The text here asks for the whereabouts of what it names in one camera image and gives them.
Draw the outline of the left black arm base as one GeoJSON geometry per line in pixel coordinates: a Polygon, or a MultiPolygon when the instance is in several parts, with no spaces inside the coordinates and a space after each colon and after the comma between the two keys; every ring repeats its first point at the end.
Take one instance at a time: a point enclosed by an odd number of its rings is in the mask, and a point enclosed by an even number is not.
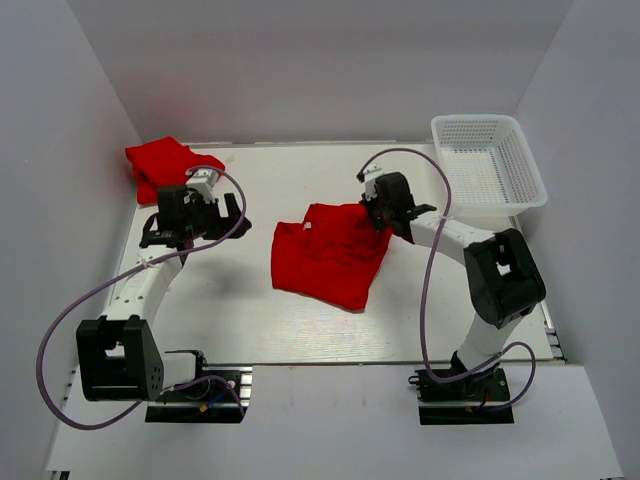
{"type": "Polygon", "coordinates": [[[164,384],[147,404],[149,424],[239,424],[247,413],[253,368],[208,362],[199,350],[163,354],[164,384]]]}

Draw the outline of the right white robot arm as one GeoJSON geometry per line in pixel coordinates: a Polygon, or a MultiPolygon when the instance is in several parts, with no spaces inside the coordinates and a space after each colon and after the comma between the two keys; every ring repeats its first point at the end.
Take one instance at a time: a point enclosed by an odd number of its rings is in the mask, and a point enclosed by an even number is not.
{"type": "Polygon", "coordinates": [[[364,185],[362,204],[375,229],[388,228],[412,245],[430,249],[420,306],[420,343],[428,379],[452,384],[472,399],[488,385],[486,372],[515,345],[512,332],[546,297],[546,287],[520,231],[493,232],[452,219],[447,210],[418,204],[408,180],[374,165],[357,175],[364,185]],[[441,253],[465,268],[475,314],[470,329],[451,358],[450,369],[431,368],[426,339],[426,302],[435,256],[441,253]]]}

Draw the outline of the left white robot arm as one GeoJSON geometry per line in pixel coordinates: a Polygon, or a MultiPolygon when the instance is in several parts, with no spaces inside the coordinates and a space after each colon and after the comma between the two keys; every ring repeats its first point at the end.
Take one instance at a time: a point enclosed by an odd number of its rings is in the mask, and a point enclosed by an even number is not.
{"type": "Polygon", "coordinates": [[[82,390],[89,401],[156,401],[177,385],[199,399],[211,387],[197,350],[162,352],[152,324],[195,242],[214,244],[250,229],[232,193],[216,198],[207,186],[161,188],[156,213],[146,220],[132,273],[108,307],[76,330],[82,390]]]}

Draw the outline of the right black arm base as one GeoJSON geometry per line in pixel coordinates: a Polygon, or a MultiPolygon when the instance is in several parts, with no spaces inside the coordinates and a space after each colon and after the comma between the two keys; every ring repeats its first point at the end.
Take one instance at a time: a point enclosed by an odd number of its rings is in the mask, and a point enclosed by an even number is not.
{"type": "Polygon", "coordinates": [[[417,391],[422,426],[508,425],[514,423],[505,372],[493,367],[459,382],[437,383],[416,370],[408,383],[417,391]]]}

